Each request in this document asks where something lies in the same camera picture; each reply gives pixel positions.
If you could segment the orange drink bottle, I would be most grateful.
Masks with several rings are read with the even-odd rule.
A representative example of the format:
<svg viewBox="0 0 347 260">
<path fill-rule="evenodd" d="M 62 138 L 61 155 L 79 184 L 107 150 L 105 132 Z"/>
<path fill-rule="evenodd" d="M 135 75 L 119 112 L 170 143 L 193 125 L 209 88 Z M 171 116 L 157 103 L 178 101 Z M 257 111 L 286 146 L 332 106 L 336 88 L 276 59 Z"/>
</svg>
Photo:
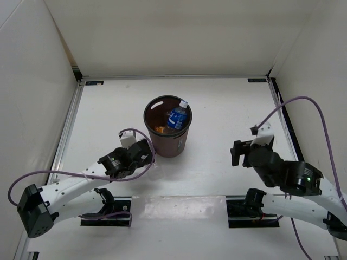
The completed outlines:
<svg viewBox="0 0 347 260">
<path fill-rule="evenodd" d="M 165 126 L 155 126 L 154 131 L 159 133 L 159 134 L 166 134 L 167 133 L 167 129 Z"/>
</svg>

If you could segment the clear bottle blue label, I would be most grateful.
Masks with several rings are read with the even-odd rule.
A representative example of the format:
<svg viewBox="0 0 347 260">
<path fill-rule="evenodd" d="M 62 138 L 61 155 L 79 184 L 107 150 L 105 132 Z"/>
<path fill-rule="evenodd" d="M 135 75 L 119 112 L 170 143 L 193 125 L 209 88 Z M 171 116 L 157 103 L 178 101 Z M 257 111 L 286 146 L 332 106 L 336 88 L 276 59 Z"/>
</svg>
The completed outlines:
<svg viewBox="0 0 347 260">
<path fill-rule="evenodd" d="M 168 117 L 167 126 L 176 130 L 181 130 L 187 119 L 188 102 L 181 100 L 178 107 L 174 108 Z"/>
</svg>

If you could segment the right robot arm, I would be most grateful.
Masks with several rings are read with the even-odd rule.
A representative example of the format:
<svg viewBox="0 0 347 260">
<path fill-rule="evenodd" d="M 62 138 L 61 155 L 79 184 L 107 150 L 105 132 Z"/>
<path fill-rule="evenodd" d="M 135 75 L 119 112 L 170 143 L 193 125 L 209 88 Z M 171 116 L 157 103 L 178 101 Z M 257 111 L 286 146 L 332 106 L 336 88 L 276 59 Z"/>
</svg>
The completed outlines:
<svg viewBox="0 0 347 260">
<path fill-rule="evenodd" d="M 266 187 L 278 187 L 283 193 L 310 200 L 311 205 L 288 201 L 265 191 L 250 188 L 238 207 L 246 216 L 278 214 L 316 225 L 335 238 L 346 240 L 346 210 L 337 190 L 324 179 L 320 170 L 303 161 L 283 160 L 272 144 L 258 145 L 251 141 L 234 142 L 230 150 L 232 166 L 240 156 L 243 167 L 252 168 Z"/>
</svg>

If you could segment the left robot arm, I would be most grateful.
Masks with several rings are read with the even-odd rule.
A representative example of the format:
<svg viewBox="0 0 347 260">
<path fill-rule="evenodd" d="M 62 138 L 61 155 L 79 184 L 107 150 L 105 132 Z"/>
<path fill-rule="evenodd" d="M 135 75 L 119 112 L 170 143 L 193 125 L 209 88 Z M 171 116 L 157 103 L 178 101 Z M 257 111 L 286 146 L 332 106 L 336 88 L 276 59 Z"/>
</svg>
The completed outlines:
<svg viewBox="0 0 347 260">
<path fill-rule="evenodd" d="M 29 238 L 37 238 L 55 224 L 74 217 L 86 220 L 113 218 L 123 214 L 116 208 L 114 196 L 104 186 L 127 181 L 132 174 L 153 163 L 153 152 L 146 139 L 129 148 L 118 147 L 101 157 L 81 173 L 55 184 L 26 187 L 17 212 Z"/>
</svg>

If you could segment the brown plastic waste bin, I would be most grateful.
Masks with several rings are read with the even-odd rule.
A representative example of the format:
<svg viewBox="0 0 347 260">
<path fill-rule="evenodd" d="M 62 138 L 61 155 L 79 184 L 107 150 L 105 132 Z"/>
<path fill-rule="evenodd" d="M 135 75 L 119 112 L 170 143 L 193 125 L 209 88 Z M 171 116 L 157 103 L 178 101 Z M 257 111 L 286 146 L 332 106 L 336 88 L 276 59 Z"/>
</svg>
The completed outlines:
<svg viewBox="0 0 347 260">
<path fill-rule="evenodd" d="M 177 133 L 160 133 L 157 127 L 165 127 L 168 123 L 169 113 L 181 102 L 180 97 L 173 95 L 159 96 L 150 101 L 144 109 L 144 124 L 149 131 L 151 141 L 158 155 L 166 158 L 176 157 L 185 148 L 189 127 L 192 122 L 192 110 L 187 107 L 187 119 L 183 128 Z"/>
</svg>

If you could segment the right dark corner label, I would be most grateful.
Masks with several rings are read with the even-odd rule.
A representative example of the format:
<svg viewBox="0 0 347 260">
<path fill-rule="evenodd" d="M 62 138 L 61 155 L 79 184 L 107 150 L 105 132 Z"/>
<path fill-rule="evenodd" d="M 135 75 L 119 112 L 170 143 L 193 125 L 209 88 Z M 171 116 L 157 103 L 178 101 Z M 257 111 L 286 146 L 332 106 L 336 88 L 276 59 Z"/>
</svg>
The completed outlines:
<svg viewBox="0 0 347 260">
<path fill-rule="evenodd" d="M 248 78 L 247 81 L 249 83 L 266 83 L 267 82 L 266 79 L 262 79 L 262 78 Z"/>
</svg>

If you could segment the dark corner label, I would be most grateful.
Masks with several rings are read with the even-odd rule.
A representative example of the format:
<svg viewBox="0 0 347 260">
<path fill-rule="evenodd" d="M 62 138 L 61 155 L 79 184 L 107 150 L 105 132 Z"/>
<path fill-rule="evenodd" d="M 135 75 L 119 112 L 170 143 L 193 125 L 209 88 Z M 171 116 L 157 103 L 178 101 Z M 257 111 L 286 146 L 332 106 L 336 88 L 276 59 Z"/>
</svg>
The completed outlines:
<svg viewBox="0 0 347 260">
<path fill-rule="evenodd" d="M 247 81 L 249 83 L 266 83 L 267 82 L 266 79 L 262 79 L 262 78 L 248 78 Z"/>
<path fill-rule="evenodd" d="M 85 86 L 102 86 L 104 81 L 86 81 Z"/>
</svg>

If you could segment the left dark corner label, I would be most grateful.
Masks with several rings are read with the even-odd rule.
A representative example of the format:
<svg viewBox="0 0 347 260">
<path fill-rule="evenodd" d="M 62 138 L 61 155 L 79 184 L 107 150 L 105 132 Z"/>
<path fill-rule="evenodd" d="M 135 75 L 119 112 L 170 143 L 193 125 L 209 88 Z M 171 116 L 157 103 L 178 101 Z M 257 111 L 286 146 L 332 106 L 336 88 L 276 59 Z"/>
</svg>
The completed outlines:
<svg viewBox="0 0 347 260">
<path fill-rule="evenodd" d="M 86 81 L 85 86 L 102 86 L 104 81 Z"/>
</svg>

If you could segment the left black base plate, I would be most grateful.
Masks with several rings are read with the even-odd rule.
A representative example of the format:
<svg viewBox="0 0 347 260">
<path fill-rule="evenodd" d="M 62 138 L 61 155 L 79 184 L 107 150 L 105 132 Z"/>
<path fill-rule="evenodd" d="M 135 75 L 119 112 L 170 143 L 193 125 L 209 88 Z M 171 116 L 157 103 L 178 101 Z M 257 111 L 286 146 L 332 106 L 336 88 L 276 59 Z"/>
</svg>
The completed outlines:
<svg viewBox="0 0 347 260">
<path fill-rule="evenodd" d="M 81 218 L 81 226 L 103 226 L 103 227 L 121 227 L 130 228 L 132 225 L 131 197 L 115 197 L 113 204 L 105 208 L 100 213 L 91 213 L 87 218 Z M 111 215 L 103 219 L 95 219 L 99 215 Z"/>
</svg>

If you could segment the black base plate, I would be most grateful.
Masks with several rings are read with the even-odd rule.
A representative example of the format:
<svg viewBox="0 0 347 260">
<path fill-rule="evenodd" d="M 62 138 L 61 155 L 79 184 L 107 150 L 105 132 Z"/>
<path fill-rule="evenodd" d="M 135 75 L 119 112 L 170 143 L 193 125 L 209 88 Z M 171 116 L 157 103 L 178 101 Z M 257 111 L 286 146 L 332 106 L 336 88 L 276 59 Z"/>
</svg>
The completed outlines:
<svg viewBox="0 0 347 260">
<path fill-rule="evenodd" d="M 121 227 L 130 228 L 132 225 L 131 197 L 115 197 L 113 204 L 105 208 L 100 213 L 91 213 L 87 218 L 81 218 L 81 226 L 103 226 L 103 227 Z M 99 215 L 111 215 L 103 219 L 95 219 Z"/>
<path fill-rule="evenodd" d="M 280 216 L 250 209 L 243 199 L 227 199 L 228 227 L 230 229 L 279 228 Z"/>
</svg>

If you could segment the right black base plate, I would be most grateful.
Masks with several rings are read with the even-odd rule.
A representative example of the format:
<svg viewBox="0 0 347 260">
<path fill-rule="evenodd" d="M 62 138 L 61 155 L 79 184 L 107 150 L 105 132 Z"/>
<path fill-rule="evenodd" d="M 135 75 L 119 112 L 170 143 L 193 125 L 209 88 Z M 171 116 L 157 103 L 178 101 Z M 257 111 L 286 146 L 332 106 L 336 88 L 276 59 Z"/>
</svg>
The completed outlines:
<svg viewBox="0 0 347 260">
<path fill-rule="evenodd" d="M 243 199 L 227 199 L 228 227 L 230 229 L 279 228 L 280 216 L 250 209 Z"/>
</svg>

